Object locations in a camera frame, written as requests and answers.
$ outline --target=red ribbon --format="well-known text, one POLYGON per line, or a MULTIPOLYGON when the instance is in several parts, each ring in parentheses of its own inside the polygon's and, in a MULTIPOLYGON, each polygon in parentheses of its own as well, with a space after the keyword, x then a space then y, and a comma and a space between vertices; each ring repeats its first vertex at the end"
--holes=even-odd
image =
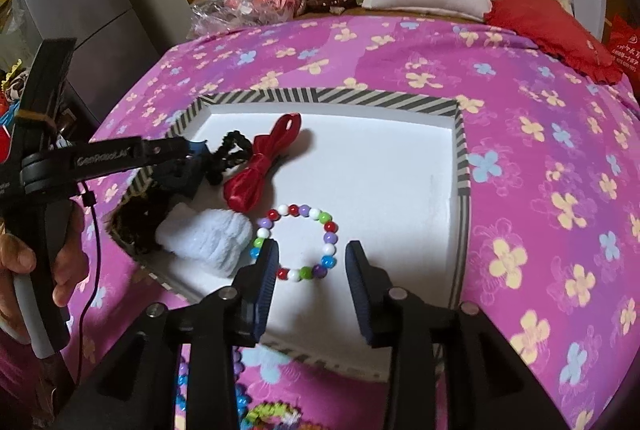
POLYGON ((271 133, 254 138, 254 154, 247 167, 223 187, 226 204, 232 210, 247 213, 258 203, 264 187, 264 176, 271 168, 273 159, 296 140, 301 124, 298 113, 284 114, 273 125, 271 133))

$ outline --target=green bead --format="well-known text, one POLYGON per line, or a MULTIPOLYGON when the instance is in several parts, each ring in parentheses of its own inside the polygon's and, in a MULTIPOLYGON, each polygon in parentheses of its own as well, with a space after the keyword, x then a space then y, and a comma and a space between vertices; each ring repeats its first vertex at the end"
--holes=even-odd
POLYGON ((327 212, 322 212, 318 216, 318 222, 320 222, 320 224, 324 224, 326 222, 329 222, 331 219, 333 219, 333 217, 331 215, 329 215, 327 212))
POLYGON ((311 280, 314 277, 313 271, 309 266, 303 266, 300 268, 300 278, 304 280, 311 280))

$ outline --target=refrigerator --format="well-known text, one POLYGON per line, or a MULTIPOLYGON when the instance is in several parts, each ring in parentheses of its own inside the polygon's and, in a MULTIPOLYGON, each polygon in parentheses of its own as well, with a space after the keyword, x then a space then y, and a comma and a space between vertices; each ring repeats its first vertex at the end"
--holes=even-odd
POLYGON ((77 38, 66 99, 94 130, 158 61, 129 0, 18 0, 31 52, 45 38, 77 38))

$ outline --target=bedsheet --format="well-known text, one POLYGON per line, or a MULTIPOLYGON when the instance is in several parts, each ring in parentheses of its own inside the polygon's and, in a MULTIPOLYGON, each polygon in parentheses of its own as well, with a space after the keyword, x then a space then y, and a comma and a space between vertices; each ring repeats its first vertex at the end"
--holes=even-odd
MULTIPOLYGON (((379 16, 298 21, 172 48, 95 137, 162 136, 200 94, 303 86, 458 99, 472 169, 462 298, 487 312, 571 428, 588 428, 640 344, 640 109, 626 77, 614 87, 595 85, 529 39, 485 25, 379 16)), ((100 218, 132 176, 90 183, 100 218)), ((100 232, 103 269, 86 317, 85 374, 148 303, 184 304, 100 232)), ((79 284, 70 305, 71 370, 90 289, 79 284)), ((297 403, 306 419, 335 430, 382 424, 379 384, 263 347, 248 351, 246 365, 241 381, 254 402, 297 403)))

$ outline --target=human hand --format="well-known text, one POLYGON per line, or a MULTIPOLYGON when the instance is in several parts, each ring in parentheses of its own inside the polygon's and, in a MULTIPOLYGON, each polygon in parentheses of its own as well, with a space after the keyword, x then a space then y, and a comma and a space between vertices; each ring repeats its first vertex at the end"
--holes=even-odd
MULTIPOLYGON (((58 307, 68 304, 76 285, 89 275, 89 258, 82 251, 82 230, 82 208, 74 203, 65 245, 51 271, 55 283, 53 301, 58 307)), ((36 257, 31 248, 16 236, 0 235, 0 317, 23 340, 28 340, 28 333, 15 297, 12 273, 30 273, 35 266, 36 257)))

